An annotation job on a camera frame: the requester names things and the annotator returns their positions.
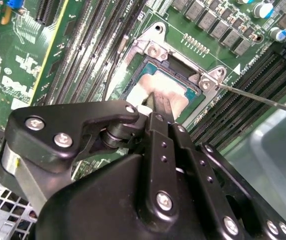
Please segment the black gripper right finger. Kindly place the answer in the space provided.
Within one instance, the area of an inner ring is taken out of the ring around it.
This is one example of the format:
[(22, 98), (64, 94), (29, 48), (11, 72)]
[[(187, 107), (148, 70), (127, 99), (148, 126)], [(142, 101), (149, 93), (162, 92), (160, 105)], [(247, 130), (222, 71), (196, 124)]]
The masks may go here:
[(286, 220), (210, 144), (194, 145), (175, 123), (170, 101), (160, 111), (174, 142), (180, 216), (165, 240), (286, 240)]

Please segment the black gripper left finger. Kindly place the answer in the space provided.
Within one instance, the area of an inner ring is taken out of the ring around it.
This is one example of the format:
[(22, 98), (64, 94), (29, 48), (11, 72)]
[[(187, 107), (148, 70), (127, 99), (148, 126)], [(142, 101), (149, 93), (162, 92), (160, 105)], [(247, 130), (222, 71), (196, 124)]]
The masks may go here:
[(55, 193), (122, 157), (175, 154), (161, 97), (151, 93), (135, 107), (112, 100), (14, 110), (0, 152), (2, 183), (20, 190), (39, 217)]

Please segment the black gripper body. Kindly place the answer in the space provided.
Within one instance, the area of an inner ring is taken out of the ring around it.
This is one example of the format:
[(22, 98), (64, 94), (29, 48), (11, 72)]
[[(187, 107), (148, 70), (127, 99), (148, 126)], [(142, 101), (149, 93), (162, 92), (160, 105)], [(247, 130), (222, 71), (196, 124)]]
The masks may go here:
[(180, 216), (172, 150), (122, 157), (55, 193), (38, 240), (164, 240)]

